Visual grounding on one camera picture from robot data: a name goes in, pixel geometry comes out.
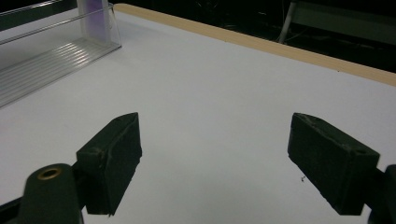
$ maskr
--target wooden table edge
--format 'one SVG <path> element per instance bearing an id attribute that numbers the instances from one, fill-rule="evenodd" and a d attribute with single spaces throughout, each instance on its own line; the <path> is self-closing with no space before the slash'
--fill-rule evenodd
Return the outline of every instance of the wooden table edge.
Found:
<path id="1" fill-rule="evenodd" d="M 304 49 L 297 49 L 290 46 L 281 45 L 276 42 L 261 39 L 255 36 L 240 34 L 234 31 L 229 31 L 197 21 L 182 19 L 142 7 L 135 7 L 127 4 L 116 4 L 114 8 L 119 12 L 130 14 L 145 20 L 155 21 L 199 35 L 209 36 L 225 42 L 251 49 L 261 50 L 304 63 L 311 63 L 314 65 L 330 68 L 338 72 L 345 72 L 351 75 L 368 78 L 373 81 L 396 87 L 396 74 L 388 71 L 358 63 L 347 62 Z"/>

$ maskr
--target white table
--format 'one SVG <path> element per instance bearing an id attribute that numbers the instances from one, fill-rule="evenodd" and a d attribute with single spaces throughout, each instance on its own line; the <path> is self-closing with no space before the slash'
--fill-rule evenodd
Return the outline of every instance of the white table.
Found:
<path id="1" fill-rule="evenodd" d="M 139 112 L 143 158 L 114 217 L 86 223 L 366 223 L 339 217 L 290 161 L 293 112 L 396 162 L 396 88 L 116 13 L 123 47 L 0 110 L 0 203 L 115 117 Z"/>

